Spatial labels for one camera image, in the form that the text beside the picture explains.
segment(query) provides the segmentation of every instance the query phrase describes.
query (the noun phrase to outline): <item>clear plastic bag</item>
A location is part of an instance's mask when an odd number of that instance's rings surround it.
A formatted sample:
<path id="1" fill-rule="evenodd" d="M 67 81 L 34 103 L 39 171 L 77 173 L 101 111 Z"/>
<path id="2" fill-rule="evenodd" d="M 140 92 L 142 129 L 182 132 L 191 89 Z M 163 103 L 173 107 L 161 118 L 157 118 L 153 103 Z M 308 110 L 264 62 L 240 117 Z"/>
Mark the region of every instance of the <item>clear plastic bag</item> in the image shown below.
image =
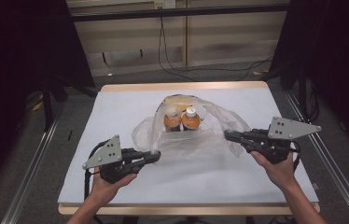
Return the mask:
<path id="1" fill-rule="evenodd" d="M 165 111 L 175 107 L 179 114 L 190 105 L 201 117 L 198 131 L 167 133 L 163 124 Z M 167 96 L 159 105 L 154 117 L 145 118 L 133 129 L 132 140 L 138 150 L 159 150 L 162 155 L 181 155 L 186 159 L 197 159 L 217 154 L 228 148 L 239 157 L 244 148 L 227 141 L 224 130 L 250 131 L 247 123 L 236 113 L 221 106 L 191 95 Z"/>

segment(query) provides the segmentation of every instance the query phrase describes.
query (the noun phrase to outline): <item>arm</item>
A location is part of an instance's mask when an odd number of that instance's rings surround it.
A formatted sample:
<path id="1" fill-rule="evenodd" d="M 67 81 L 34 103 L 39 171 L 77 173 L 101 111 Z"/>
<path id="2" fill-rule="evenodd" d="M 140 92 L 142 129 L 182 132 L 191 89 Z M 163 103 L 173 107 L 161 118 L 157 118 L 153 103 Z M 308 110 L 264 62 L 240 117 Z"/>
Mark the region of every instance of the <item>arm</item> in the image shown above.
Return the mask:
<path id="1" fill-rule="evenodd" d="M 120 188 L 127 186 L 135 178 L 136 174 L 131 174 L 125 176 L 115 184 L 110 184 L 99 175 L 94 175 L 90 196 L 87 197 L 67 223 L 90 223 L 96 212 L 113 200 Z"/>
<path id="2" fill-rule="evenodd" d="M 264 156 L 256 151 L 251 152 L 251 155 L 265 169 L 268 178 L 273 184 L 283 192 L 288 206 L 298 223 L 327 223 L 311 205 L 294 176 L 293 153 L 288 154 L 286 161 L 275 165 L 271 164 Z"/>

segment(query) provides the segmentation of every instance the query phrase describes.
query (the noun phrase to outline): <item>black curtain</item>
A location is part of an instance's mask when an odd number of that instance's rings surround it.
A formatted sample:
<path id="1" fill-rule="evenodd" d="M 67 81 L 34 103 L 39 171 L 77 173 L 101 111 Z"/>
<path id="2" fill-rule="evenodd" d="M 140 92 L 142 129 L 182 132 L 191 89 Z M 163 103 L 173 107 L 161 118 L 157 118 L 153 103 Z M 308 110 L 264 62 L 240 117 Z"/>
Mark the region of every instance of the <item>black curtain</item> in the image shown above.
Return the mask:
<path id="1" fill-rule="evenodd" d="M 349 1 L 291 1 L 271 71 L 283 89 L 304 73 L 349 130 Z"/>
<path id="2" fill-rule="evenodd" d="M 58 20 L 69 15 L 64 0 L 0 0 L 0 167 L 11 150 L 25 98 L 40 91 L 43 80 L 56 87 L 67 85 L 63 79 L 94 86 L 74 24 Z"/>

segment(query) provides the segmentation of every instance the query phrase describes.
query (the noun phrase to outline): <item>wooden table edge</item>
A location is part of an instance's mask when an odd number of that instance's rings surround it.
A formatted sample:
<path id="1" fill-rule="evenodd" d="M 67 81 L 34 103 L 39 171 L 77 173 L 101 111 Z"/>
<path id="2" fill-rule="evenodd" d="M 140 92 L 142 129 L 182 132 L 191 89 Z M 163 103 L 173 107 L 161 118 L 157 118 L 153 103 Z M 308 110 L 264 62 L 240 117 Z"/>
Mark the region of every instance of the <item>wooden table edge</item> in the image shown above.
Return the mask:
<path id="1" fill-rule="evenodd" d="M 319 203 L 312 203 L 317 212 L 320 212 Z M 59 204 L 59 213 L 73 215 L 78 209 L 77 205 Z M 292 215 L 286 203 L 267 205 L 210 205 L 190 206 L 187 204 L 177 206 L 165 205 L 140 205 L 140 206 L 106 206 L 102 207 L 98 215 L 116 216 L 267 216 L 267 215 Z"/>
<path id="2" fill-rule="evenodd" d="M 144 84 L 113 84 L 104 85 L 101 91 L 168 91 L 168 90 L 213 90 L 268 88 L 263 81 L 232 81 L 232 82 L 182 82 L 182 83 L 144 83 Z"/>

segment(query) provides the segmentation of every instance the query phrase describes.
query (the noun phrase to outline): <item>metal rail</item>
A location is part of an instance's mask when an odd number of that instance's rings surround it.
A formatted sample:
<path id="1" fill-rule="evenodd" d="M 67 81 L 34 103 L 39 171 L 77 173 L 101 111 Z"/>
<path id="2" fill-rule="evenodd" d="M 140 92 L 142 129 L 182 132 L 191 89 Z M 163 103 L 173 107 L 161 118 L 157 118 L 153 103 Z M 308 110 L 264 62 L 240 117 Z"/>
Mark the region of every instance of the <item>metal rail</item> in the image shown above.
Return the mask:
<path id="1" fill-rule="evenodd" d="M 289 101 L 294 112 L 296 113 L 297 117 L 300 120 L 305 121 L 305 117 L 303 116 L 299 108 L 300 103 L 298 102 L 294 93 L 287 91 L 286 98 Z M 349 206 L 349 182 L 347 181 L 346 177 L 342 173 L 340 167 L 332 158 L 331 154 L 328 151 L 327 146 L 324 144 L 320 135 L 318 133 L 312 133 L 312 134 L 309 134 L 309 138 L 311 139 L 312 144 L 314 145 L 314 148 L 319 154 L 322 162 L 325 164 L 326 168 L 328 169 L 328 172 L 331 175 L 334 183 L 337 185 L 337 188 L 339 189 L 340 193 L 342 194 L 343 198 L 346 200 Z"/>
<path id="2" fill-rule="evenodd" d="M 107 13 L 80 13 L 80 14 L 73 14 L 70 17 L 51 17 L 51 18 L 45 18 L 44 20 L 113 21 L 113 20 L 159 18 L 159 17 L 276 12 L 276 11 L 288 11 L 289 7 L 290 7 L 290 4 L 253 5 L 253 6 L 241 6 L 241 7 L 185 7 L 185 8 L 170 8 L 170 9 L 161 9 L 161 10 L 153 9 L 153 10 L 107 12 Z"/>
<path id="3" fill-rule="evenodd" d="M 18 188 L 17 193 L 15 194 L 14 198 L 11 201 L 11 204 L 9 205 L 8 210 L 6 211 L 6 214 L 1 222 L 2 224 L 17 223 L 18 218 L 20 217 L 20 214 L 21 214 L 21 210 L 26 202 L 30 189 L 33 185 L 33 182 L 35 181 L 35 177 L 37 175 L 41 161 L 43 160 L 44 155 L 49 146 L 50 140 L 52 139 L 52 136 L 55 133 L 58 120 L 63 113 L 64 105 L 65 103 L 61 103 L 58 115 L 56 116 L 55 120 L 52 122 L 49 129 L 43 134 L 43 137 L 41 138 L 37 151 L 35 152 L 35 156 L 33 157 L 32 162 L 29 165 L 29 168 L 25 174 L 25 177 L 21 182 L 20 187 Z"/>

